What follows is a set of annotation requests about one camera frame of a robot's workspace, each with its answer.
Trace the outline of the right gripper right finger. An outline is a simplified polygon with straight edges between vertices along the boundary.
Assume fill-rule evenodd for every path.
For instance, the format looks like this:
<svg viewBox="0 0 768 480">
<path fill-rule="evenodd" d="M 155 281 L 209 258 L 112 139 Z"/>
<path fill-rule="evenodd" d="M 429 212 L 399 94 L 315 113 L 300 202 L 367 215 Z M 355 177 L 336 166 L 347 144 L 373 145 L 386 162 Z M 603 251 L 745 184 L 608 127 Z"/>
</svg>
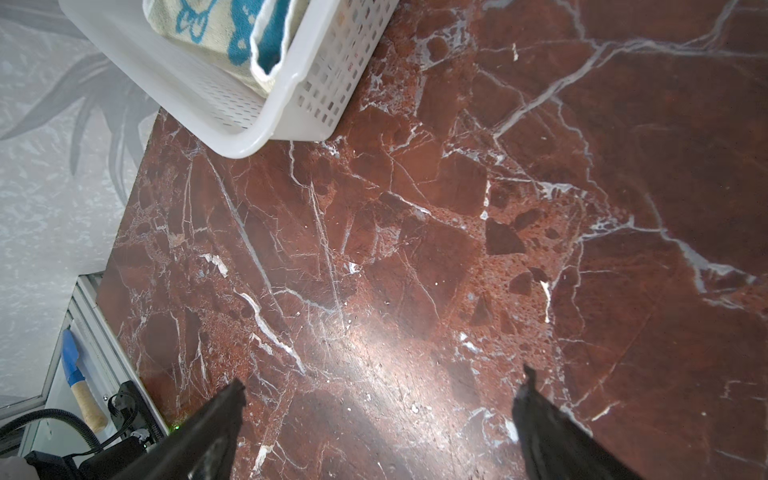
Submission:
<svg viewBox="0 0 768 480">
<path fill-rule="evenodd" d="M 639 477 L 537 390 L 535 369 L 525 364 L 523 371 L 512 418 L 530 479 Z"/>
</svg>

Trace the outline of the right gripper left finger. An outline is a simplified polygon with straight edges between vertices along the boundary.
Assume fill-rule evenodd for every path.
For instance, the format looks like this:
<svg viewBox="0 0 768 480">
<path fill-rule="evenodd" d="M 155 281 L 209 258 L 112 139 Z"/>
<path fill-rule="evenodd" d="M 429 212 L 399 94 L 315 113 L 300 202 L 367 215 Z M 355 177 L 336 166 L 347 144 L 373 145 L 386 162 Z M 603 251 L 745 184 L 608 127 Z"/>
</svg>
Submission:
<svg viewBox="0 0 768 480">
<path fill-rule="evenodd" d="M 116 477 L 228 480 L 245 406 L 245 386 L 235 379 Z"/>
</svg>

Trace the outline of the white perforated plastic basket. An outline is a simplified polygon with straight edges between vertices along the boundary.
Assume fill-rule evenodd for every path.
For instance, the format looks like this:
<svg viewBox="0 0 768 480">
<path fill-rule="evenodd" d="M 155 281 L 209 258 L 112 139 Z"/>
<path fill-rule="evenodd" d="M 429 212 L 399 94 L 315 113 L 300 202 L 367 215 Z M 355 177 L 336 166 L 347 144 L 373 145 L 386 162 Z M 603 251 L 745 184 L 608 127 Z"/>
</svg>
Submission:
<svg viewBox="0 0 768 480">
<path fill-rule="evenodd" d="M 392 1 L 64 1 L 115 65 L 216 153 L 331 136 Z"/>
</svg>

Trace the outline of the bear print towel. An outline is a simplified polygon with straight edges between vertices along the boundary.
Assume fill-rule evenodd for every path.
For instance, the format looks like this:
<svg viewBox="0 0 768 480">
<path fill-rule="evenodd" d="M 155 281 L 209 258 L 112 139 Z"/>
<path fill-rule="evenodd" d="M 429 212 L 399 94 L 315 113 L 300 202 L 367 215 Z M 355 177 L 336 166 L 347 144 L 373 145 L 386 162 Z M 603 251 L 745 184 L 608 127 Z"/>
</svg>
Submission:
<svg viewBox="0 0 768 480">
<path fill-rule="evenodd" d="M 303 0 L 149 0 L 152 29 L 265 98 L 309 3 Z"/>
</svg>

